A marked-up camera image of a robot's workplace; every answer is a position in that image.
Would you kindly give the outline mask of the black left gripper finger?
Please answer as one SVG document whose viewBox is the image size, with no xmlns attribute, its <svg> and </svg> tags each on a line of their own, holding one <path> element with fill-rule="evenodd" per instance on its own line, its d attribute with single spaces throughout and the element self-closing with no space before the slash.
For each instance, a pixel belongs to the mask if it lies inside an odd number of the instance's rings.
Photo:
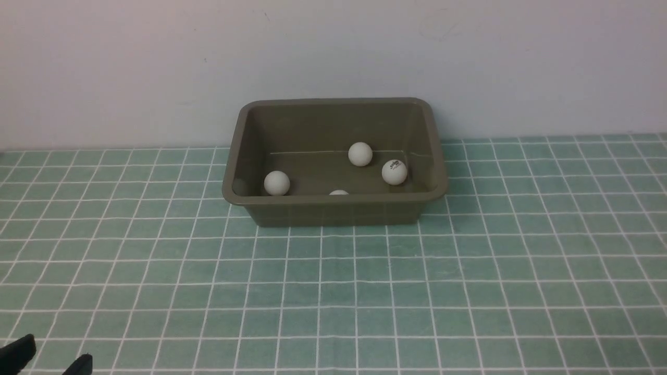
<svg viewBox="0 0 667 375">
<path fill-rule="evenodd" d="M 93 373 L 93 356 L 91 354 L 83 354 L 79 356 L 62 375 L 92 375 Z"/>
<path fill-rule="evenodd" d="M 24 335 L 1 349 L 1 374 L 19 374 L 36 354 L 33 334 Z"/>
</svg>

